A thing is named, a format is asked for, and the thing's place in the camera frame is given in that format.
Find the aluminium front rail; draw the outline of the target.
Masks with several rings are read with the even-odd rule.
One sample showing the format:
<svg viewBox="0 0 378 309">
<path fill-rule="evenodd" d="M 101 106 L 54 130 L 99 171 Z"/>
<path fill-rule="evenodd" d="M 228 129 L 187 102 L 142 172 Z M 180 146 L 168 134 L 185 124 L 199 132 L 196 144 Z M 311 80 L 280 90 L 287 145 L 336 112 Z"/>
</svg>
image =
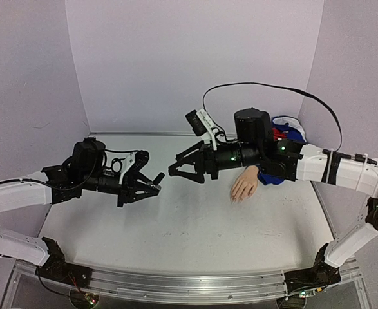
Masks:
<svg viewBox="0 0 378 309">
<path fill-rule="evenodd" d="M 293 296 L 304 299 L 328 288 L 362 279 L 357 260 L 353 257 L 332 273 L 327 281 L 317 278 L 311 268 L 238 274 L 151 274 L 75 264 L 67 264 L 64 275 L 57 277 L 51 270 L 38 272 L 35 266 L 18 261 L 10 276 L 10 293 L 17 290 L 23 277 L 32 278 L 36 283 L 52 283 L 98 296 L 189 305 L 257 303 Z"/>
</svg>

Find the blue white red jacket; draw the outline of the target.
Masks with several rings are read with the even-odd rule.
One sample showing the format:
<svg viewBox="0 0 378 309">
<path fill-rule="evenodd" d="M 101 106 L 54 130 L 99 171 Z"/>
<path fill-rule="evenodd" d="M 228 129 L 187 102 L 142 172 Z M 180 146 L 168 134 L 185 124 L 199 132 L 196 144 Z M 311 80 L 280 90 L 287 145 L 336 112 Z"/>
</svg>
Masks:
<svg viewBox="0 0 378 309">
<path fill-rule="evenodd" d="M 272 118 L 272 130 L 274 133 L 274 139 L 288 138 L 291 140 L 306 142 L 306 133 L 297 118 L 290 116 L 276 116 Z M 284 182 L 284 179 L 265 174 L 263 172 L 258 173 L 258 180 L 263 185 L 280 185 Z"/>
</svg>

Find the clear nail polish bottle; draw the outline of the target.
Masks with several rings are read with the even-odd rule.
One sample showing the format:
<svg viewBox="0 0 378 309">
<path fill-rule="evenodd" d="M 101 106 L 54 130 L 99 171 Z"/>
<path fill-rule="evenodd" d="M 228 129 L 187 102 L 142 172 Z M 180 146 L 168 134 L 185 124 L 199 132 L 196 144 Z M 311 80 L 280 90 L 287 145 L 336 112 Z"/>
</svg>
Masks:
<svg viewBox="0 0 378 309">
<path fill-rule="evenodd" d="M 156 191 L 160 191 L 161 190 L 161 186 L 160 185 L 156 185 L 154 183 L 147 183 L 147 186 L 150 187 L 152 190 L 156 190 Z"/>
</svg>

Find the mannequin hand with long nails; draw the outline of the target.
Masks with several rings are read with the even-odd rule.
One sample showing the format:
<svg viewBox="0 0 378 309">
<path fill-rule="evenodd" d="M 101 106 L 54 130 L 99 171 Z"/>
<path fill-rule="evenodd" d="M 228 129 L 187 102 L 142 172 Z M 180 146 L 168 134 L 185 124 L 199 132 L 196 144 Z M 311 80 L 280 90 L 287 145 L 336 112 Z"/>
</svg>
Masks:
<svg viewBox="0 0 378 309">
<path fill-rule="evenodd" d="M 258 174 L 259 168 L 255 165 L 247 167 L 237 177 L 236 181 L 232 185 L 230 200 L 234 202 L 242 202 L 247 198 L 250 198 L 258 187 Z"/>
</svg>

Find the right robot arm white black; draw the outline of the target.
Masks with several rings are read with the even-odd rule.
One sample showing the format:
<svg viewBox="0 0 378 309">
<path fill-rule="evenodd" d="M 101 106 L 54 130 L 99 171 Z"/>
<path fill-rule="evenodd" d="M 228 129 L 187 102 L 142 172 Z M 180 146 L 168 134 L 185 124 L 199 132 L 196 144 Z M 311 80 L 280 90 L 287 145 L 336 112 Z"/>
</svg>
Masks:
<svg viewBox="0 0 378 309">
<path fill-rule="evenodd" d="M 338 282 L 339 267 L 378 236 L 378 159 L 286 138 L 275 140 L 269 114 L 254 108 L 235 112 L 237 141 L 226 144 L 217 143 L 216 125 L 204 109 L 185 117 L 201 141 L 176 156 L 168 168 L 170 176 L 203 183 L 205 175 L 215 180 L 221 170 L 256 165 L 262 173 L 282 180 L 326 183 L 368 195 L 366 214 L 344 235 L 321 247 L 312 267 L 287 272 L 288 283 L 326 286 Z"/>
</svg>

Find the black nail polish brush cap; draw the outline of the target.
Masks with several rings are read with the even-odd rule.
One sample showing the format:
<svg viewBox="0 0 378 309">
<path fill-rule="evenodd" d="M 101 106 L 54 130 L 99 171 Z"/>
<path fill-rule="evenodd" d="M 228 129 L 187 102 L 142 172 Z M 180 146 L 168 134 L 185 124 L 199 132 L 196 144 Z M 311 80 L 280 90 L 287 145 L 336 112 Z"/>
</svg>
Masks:
<svg viewBox="0 0 378 309">
<path fill-rule="evenodd" d="M 154 185 L 159 185 L 160 182 L 164 179 L 165 174 L 163 172 L 159 173 L 156 178 L 153 180 Z"/>
</svg>

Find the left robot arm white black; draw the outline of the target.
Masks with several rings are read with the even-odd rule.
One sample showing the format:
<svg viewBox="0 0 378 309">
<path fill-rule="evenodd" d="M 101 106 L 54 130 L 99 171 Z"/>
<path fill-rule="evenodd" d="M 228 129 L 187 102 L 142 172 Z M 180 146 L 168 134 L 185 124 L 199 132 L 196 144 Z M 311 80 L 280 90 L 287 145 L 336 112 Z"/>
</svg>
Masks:
<svg viewBox="0 0 378 309">
<path fill-rule="evenodd" d="M 35 205 L 56 205 L 80 198 L 83 191 L 116 196 L 117 206 L 158 196 L 164 173 L 151 180 L 141 170 L 149 152 L 121 152 L 107 166 L 109 149 L 96 138 L 85 138 L 74 145 L 73 153 L 62 164 L 41 171 L 0 181 L 0 214 Z M 56 281 L 70 274 L 65 255 L 56 241 L 33 238 L 0 227 L 0 256 L 19 259 L 45 269 Z"/>
</svg>

